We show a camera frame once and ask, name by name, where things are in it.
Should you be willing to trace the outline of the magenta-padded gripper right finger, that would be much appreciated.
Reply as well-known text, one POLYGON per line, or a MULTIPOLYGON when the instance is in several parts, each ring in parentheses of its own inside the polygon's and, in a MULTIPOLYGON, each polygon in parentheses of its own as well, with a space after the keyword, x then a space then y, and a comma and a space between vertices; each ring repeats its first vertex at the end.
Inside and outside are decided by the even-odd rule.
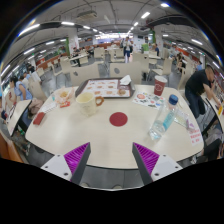
POLYGON ((132 153, 145 185, 182 169, 182 167, 168 155, 159 155, 138 143, 133 144, 132 153))

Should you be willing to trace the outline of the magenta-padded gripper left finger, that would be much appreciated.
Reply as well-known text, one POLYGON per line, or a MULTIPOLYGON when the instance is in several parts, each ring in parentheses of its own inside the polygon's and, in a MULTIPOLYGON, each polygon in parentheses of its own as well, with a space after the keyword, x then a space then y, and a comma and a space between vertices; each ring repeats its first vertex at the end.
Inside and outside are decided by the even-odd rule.
POLYGON ((42 166, 42 169, 72 183, 79 184, 90 153, 90 143, 87 142, 64 155, 56 154, 42 166))

